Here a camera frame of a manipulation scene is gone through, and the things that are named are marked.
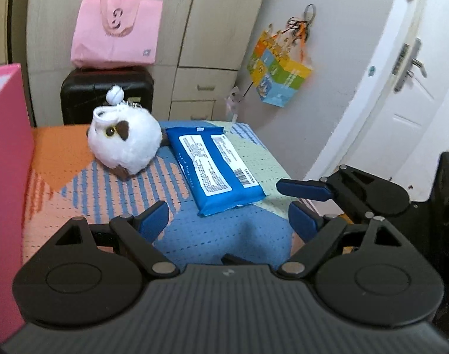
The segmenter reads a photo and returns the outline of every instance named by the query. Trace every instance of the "pink tote bag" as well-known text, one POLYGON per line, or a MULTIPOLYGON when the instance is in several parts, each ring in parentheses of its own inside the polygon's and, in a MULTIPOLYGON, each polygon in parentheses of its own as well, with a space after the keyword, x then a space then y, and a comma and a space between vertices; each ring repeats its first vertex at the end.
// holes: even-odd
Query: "pink tote bag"
POLYGON ((154 63, 161 14, 161 0, 82 0, 70 60, 98 69, 154 63))

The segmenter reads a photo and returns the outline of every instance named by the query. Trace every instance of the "blue package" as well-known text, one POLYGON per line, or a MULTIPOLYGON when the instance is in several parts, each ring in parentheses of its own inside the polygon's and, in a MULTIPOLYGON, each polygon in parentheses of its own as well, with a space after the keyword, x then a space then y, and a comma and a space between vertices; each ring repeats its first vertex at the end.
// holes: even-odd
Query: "blue package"
POLYGON ((222 127, 176 127, 166 132, 199 215, 210 216, 265 198, 222 127))

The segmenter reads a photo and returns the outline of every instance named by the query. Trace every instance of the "white cabinet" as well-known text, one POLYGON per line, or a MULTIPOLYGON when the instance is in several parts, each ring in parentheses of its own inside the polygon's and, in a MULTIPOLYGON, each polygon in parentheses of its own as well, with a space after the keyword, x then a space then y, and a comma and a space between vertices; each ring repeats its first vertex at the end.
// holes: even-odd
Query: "white cabinet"
POLYGON ((193 0, 180 66, 238 70, 262 0, 193 0))
MULTIPOLYGON (((61 124, 58 82, 73 69, 70 48, 81 1, 29 0, 27 56, 38 126, 61 124)), ((185 110, 182 117, 222 119, 224 101, 215 113, 214 103, 234 85, 262 0, 163 1, 156 63, 149 68, 155 80, 153 115, 168 119, 177 100, 183 103, 173 109, 176 117, 185 110)))
POLYGON ((211 120, 214 101, 176 101, 170 108, 171 120, 211 120))

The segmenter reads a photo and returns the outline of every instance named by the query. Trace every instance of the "door lock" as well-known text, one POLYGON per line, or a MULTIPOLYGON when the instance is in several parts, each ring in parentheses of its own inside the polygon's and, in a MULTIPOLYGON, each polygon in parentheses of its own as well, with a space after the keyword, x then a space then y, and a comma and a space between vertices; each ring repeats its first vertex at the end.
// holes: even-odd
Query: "door lock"
POLYGON ((413 44, 412 51, 409 54, 408 62, 406 63, 405 67, 403 68, 400 79, 395 85, 395 92, 399 92, 402 90, 403 85, 405 85, 405 82, 408 77, 413 78, 414 73, 412 71, 413 66, 419 67, 421 74, 424 78, 428 77, 428 73, 426 72, 426 68, 424 67, 424 64, 417 60, 416 57, 418 56, 419 50, 421 48, 421 40, 416 38, 415 43, 413 44))

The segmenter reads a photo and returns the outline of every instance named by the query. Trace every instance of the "barcode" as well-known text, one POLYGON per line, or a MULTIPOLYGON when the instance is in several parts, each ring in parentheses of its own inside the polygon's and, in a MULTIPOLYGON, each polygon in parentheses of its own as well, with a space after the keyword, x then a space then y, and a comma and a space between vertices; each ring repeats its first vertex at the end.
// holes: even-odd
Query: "barcode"
POLYGON ((236 170, 233 170, 232 172, 234 173, 234 175, 236 176, 236 178, 239 180, 239 182, 242 185, 250 185, 250 182, 247 179, 244 172, 242 171, 242 169, 236 169, 236 170))

